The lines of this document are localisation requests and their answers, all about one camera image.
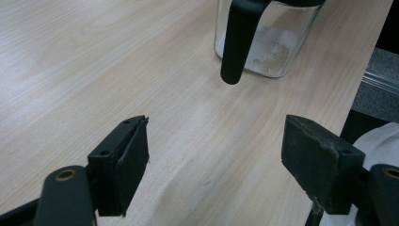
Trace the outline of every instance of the light wood grain surface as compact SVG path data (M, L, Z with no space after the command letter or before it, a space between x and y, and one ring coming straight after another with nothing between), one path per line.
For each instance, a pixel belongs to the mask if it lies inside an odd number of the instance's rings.
M0 214L145 114L151 163L101 225L303 225L286 114L339 134L391 0L327 0L280 79L220 76L216 0L0 2Z

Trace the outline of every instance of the jar handle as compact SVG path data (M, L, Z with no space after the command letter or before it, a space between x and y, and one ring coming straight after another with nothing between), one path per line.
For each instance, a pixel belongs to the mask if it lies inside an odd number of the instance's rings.
M271 0L232 0L220 75L228 84L240 81L256 27Z

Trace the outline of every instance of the black plastic part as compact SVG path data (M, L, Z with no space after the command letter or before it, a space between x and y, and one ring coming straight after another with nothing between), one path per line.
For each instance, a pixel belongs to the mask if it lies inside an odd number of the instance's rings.
M226 83L240 81L256 27L271 0L232 0L220 75Z
M313 202L313 206L311 207L311 212L309 213L305 226L319 226L323 217L323 213L323 209L316 202Z
M33 225L33 219L36 214L36 209L39 204L39 199L28 202L20 207L6 212L0 216L0 225L2 226L28 226Z
M287 116L282 164L327 213L349 213L352 182L362 171L364 157L364 153L316 122Z
M100 216L126 215L150 158L147 123L144 116L123 121L88 155L94 208Z
M381 226L399 226L399 168L374 165L367 183Z
M96 225L85 168L70 166L47 176L34 222L35 226Z
M279 2L296 8L317 7L326 2L326 0L280 0Z

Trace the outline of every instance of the white powder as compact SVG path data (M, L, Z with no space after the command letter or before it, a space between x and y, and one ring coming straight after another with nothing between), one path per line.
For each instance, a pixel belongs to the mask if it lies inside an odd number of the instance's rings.
M222 57L226 33L216 44L216 53ZM263 27L255 33L245 68L269 77L281 77L297 47L293 31Z

